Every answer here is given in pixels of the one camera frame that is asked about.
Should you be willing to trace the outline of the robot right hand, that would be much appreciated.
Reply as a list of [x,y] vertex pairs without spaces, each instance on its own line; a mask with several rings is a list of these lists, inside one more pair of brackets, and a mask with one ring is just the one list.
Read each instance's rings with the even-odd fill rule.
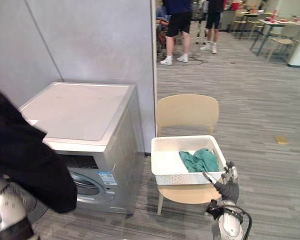
[[208,172],[203,171],[202,175],[214,186],[218,193],[221,194],[223,201],[230,201],[236,205],[240,195],[238,170],[233,161],[227,161],[224,169],[225,173],[221,175],[222,182],[217,181]]

